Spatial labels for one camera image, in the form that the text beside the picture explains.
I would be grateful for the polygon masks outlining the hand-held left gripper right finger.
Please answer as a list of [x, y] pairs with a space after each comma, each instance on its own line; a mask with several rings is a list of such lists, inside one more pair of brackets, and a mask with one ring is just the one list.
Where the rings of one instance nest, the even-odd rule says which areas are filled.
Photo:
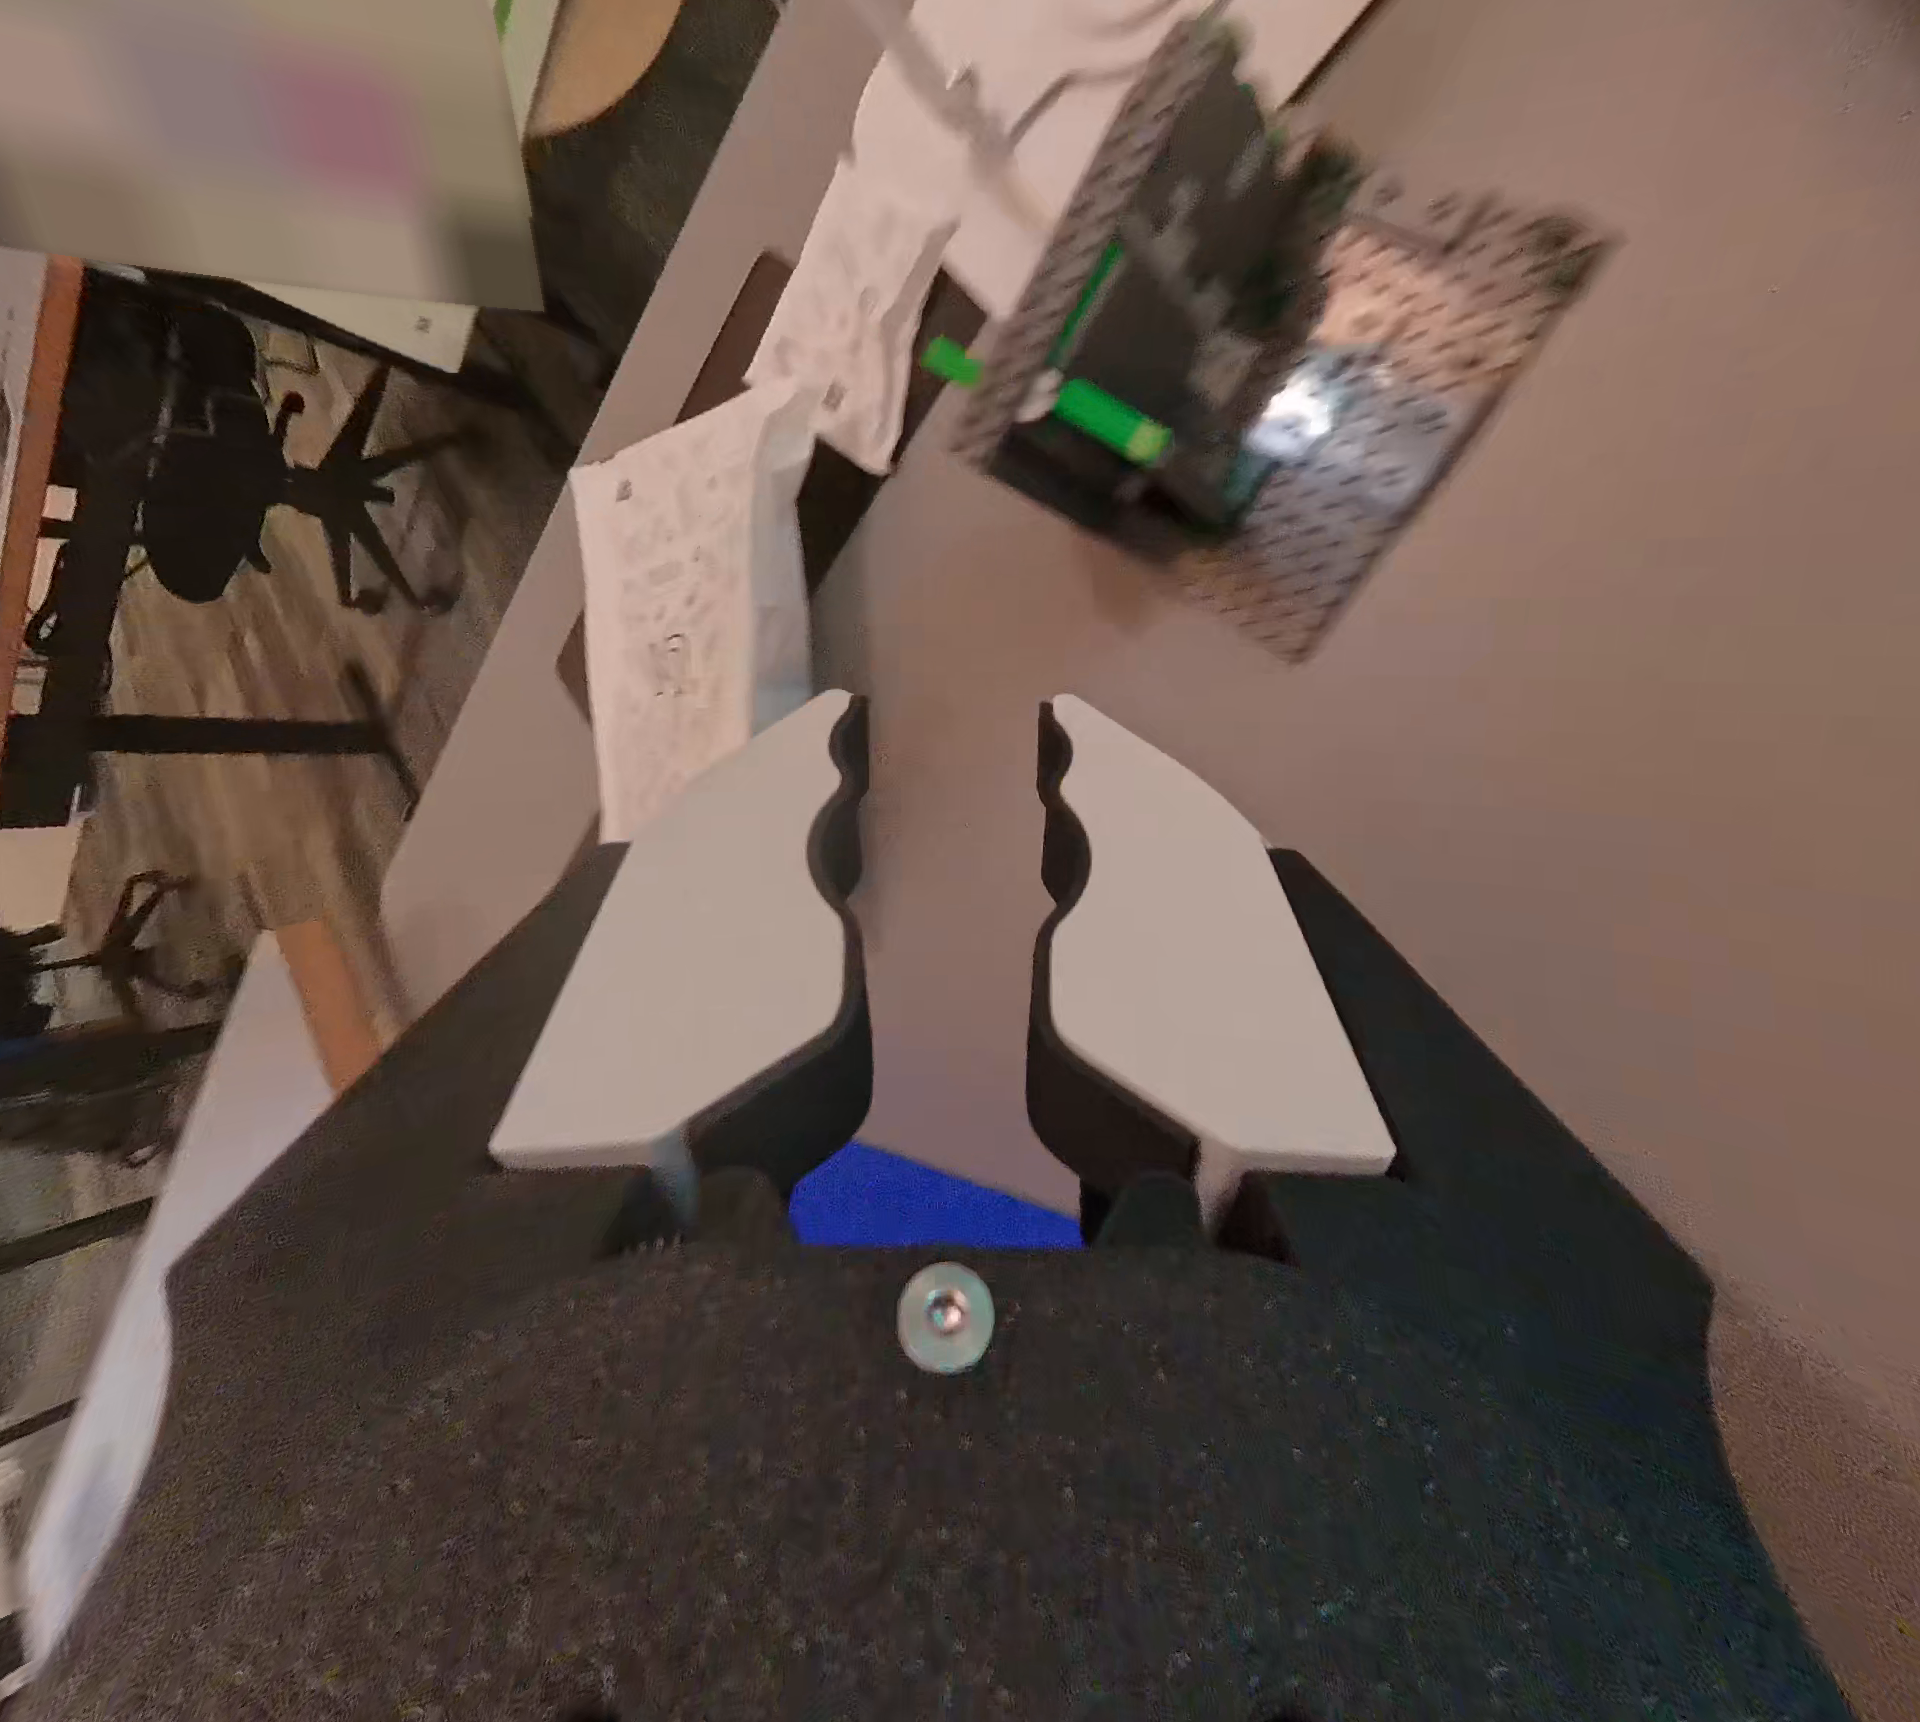
[[1141, 1180], [1204, 1227], [1253, 1180], [1387, 1185], [1390, 1122], [1264, 829], [1070, 691], [1039, 704], [1039, 807], [1024, 1122], [1079, 1218]]

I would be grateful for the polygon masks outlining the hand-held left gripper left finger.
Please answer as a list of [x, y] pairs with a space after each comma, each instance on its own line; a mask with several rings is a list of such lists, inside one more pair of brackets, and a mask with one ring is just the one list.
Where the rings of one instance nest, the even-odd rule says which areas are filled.
[[853, 1143], [864, 728], [864, 701], [818, 691], [642, 825], [489, 1122], [502, 1169], [650, 1169], [695, 1218], [714, 1169], [786, 1203]]

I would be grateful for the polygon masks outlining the blue plastic bin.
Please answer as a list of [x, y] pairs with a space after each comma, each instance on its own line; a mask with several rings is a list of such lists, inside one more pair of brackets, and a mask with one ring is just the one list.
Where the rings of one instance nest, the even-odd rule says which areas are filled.
[[786, 1227], [813, 1246], [1084, 1246], [1079, 1218], [1007, 1187], [846, 1143], [786, 1195]]

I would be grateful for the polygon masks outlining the grey brick build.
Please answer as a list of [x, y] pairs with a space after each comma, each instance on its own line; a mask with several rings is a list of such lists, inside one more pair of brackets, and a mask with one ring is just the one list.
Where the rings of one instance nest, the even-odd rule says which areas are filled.
[[965, 398], [965, 466], [1303, 662], [1604, 257], [1576, 211], [1403, 198], [1186, 18], [1015, 313], [920, 371]]

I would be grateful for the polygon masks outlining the office desk with orange edge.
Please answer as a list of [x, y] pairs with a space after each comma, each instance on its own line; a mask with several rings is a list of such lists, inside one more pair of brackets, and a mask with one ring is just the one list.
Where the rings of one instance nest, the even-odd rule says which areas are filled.
[[149, 532], [149, 479], [170, 440], [195, 440], [177, 425], [177, 385], [187, 379], [187, 353], [177, 348], [177, 321], [163, 321], [163, 369], [144, 369], [144, 412], [128, 419], [69, 419], [69, 371], [78, 336], [103, 324], [91, 313], [106, 274], [80, 262], [47, 262], [27, 389], [15, 419], [15, 466], [10, 466], [10, 521], [4, 521], [4, 691], [15, 678], [27, 646], [27, 580], [39, 542], [39, 498], [61, 464], [61, 434], [78, 434], [78, 510], [65, 521], [65, 565], [47, 588], [54, 597], [54, 646], [39, 670], [35, 713], [4, 704], [4, 825], [54, 829], [69, 814], [78, 793], [92, 778], [103, 749], [138, 758], [381, 758], [397, 778], [404, 812], [423, 807], [423, 782], [397, 749], [397, 733], [370, 701], [365, 670], [341, 670], [341, 691], [357, 701], [350, 723], [272, 723], [272, 716], [128, 716], [106, 713], [106, 646], [116, 616], [116, 588], [128, 550], [152, 550]]

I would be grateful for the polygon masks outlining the paper bag with line drawings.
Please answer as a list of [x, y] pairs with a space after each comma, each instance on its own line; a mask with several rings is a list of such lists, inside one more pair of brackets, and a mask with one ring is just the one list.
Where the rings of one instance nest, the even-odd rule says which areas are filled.
[[813, 701], [800, 485], [818, 398], [738, 389], [566, 476], [597, 842]]

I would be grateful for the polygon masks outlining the black office chair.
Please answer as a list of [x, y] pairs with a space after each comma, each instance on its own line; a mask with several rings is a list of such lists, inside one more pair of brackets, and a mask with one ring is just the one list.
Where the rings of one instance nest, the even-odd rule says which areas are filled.
[[78, 510], [27, 616], [35, 632], [61, 632], [92, 603], [116, 612], [128, 554], [170, 597], [219, 603], [240, 569], [272, 576], [272, 510], [327, 532], [341, 612], [381, 616], [404, 597], [444, 616], [456, 603], [456, 588], [413, 588], [381, 532], [397, 476], [456, 444], [370, 452], [388, 361], [370, 361], [317, 464], [291, 458], [303, 389], [269, 389], [253, 324], [226, 301], [91, 265], [69, 361], [61, 444], [78, 466]]

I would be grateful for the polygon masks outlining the flat white paper bag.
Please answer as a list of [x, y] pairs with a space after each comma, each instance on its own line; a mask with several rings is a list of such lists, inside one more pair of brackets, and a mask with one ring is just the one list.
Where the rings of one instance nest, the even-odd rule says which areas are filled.
[[842, 153], [749, 369], [750, 389], [813, 389], [813, 434], [878, 479], [906, 434], [914, 345], [954, 227], [945, 198], [914, 198]]

